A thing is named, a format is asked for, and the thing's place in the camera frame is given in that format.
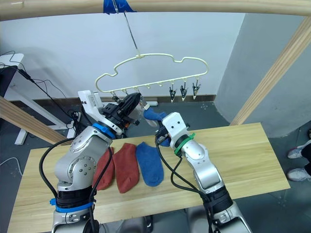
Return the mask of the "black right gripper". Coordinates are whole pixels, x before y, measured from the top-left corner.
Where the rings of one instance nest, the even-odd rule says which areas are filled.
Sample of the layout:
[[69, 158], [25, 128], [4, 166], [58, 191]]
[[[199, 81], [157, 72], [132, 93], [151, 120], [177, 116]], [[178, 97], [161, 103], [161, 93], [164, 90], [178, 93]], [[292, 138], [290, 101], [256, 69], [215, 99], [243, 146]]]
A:
[[170, 137], [167, 130], [158, 130], [155, 135], [155, 142], [161, 146], [170, 145]]

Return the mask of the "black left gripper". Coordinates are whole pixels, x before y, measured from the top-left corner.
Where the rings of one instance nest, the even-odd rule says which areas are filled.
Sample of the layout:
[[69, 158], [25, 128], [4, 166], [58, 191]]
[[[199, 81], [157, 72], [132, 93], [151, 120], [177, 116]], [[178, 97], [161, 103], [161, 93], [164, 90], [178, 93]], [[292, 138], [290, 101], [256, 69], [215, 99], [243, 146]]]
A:
[[129, 126], [130, 124], [137, 126], [140, 122], [129, 115], [139, 104], [140, 98], [141, 93], [129, 94], [118, 105], [109, 103], [104, 107], [103, 114], [106, 119], [117, 126]]

